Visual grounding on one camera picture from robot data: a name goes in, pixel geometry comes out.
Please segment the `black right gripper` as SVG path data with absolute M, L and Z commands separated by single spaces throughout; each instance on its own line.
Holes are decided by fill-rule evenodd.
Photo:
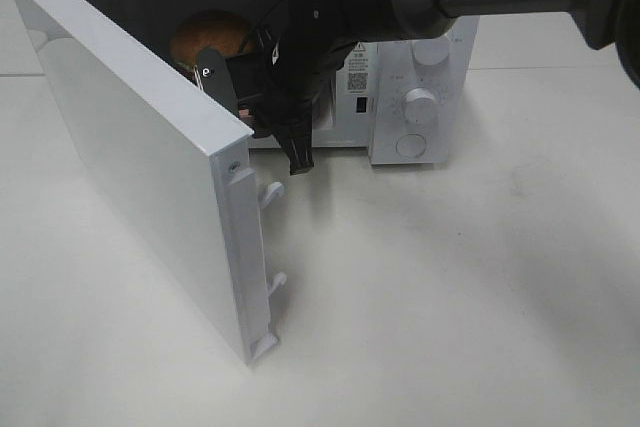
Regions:
M 273 136 L 291 176 L 314 167 L 312 106 L 350 54 L 349 43 L 271 42 L 234 56 L 234 89 L 258 139 Z

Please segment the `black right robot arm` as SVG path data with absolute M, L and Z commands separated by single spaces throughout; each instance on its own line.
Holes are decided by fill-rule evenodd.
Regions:
M 594 50 L 614 46 L 639 78 L 639 0 L 283 0 L 288 21 L 266 39 L 252 108 L 292 174 L 312 169 L 312 103 L 360 42 L 432 39 L 466 16 L 565 12 Z

